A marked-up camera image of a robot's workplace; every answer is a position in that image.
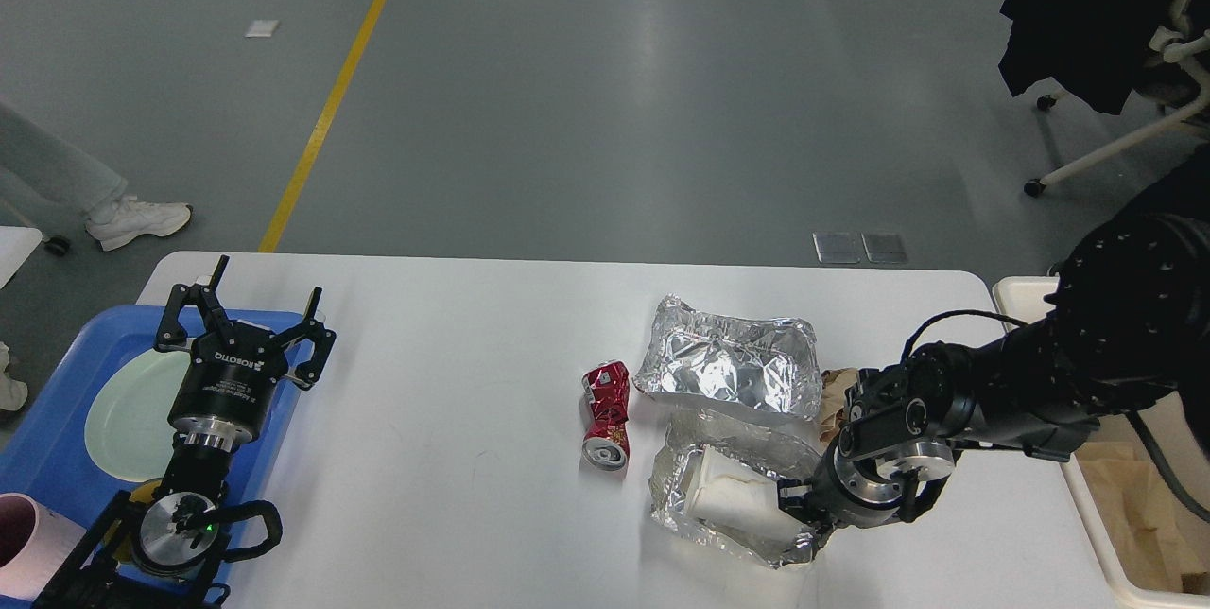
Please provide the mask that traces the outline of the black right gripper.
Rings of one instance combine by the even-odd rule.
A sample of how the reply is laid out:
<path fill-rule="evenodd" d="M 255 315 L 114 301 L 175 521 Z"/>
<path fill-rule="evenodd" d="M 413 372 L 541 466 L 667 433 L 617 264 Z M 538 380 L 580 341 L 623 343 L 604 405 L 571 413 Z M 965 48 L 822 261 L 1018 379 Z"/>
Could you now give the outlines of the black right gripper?
<path fill-rule="evenodd" d="M 811 510 L 836 528 L 914 523 L 935 505 L 950 477 L 950 446 L 904 443 L 878 456 L 851 460 L 831 443 L 808 481 L 777 481 L 782 513 L 812 523 Z"/>

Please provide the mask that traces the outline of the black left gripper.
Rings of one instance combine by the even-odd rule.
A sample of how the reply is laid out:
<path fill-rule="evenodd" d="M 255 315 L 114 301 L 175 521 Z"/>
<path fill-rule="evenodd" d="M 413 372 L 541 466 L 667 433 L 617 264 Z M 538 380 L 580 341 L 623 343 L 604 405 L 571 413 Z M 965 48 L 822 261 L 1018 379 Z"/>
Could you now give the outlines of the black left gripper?
<path fill-rule="evenodd" d="M 206 333 L 191 343 L 189 367 L 167 423 L 182 435 L 219 436 L 225 448 L 234 448 L 260 438 L 276 381 L 289 381 L 300 391 L 319 384 L 338 333 L 319 318 L 319 287 L 311 291 L 298 323 L 284 332 L 257 323 L 234 324 L 217 298 L 229 262 L 230 255 L 219 255 L 208 280 L 169 289 L 154 350 L 188 351 L 182 312 L 185 308 L 198 311 Z"/>

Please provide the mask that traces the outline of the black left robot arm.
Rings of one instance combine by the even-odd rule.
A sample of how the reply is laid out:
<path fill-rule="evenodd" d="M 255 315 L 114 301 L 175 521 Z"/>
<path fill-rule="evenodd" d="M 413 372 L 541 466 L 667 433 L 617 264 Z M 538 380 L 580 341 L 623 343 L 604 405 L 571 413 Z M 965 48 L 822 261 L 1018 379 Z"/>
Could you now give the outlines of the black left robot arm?
<path fill-rule="evenodd" d="M 119 490 L 33 601 L 35 608 L 220 608 L 224 565 L 259 558 L 284 538 L 272 502 L 236 496 L 229 475 L 261 438 L 286 384 L 319 381 L 338 334 L 319 318 L 321 289 L 295 324 L 275 332 L 231 318 L 217 298 L 227 255 L 203 283 L 178 283 L 154 339 L 188 355 L 165 416 L 172 455 L 146 501 Z"/>

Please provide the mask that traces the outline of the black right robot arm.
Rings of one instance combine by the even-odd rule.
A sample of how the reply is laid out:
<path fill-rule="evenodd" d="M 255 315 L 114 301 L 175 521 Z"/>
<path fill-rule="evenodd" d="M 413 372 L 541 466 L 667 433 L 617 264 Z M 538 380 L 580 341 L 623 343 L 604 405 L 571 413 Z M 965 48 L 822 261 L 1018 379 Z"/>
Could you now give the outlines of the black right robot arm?
<path fill-rule="evenodd" d="M 1140 412 L 1169 393 L 1208 450 L 1208 146 L 1146 186 L 1059 266 L 1049 312 L 980 347 L 905 341 L 898 363 L 862 369 L 845 419 L 808 479 L 774 501 L 825 539 L 911 523 L 966 450 L 1065 463 L 1122 415 L 1162 479 L 1200 519 Z"/>

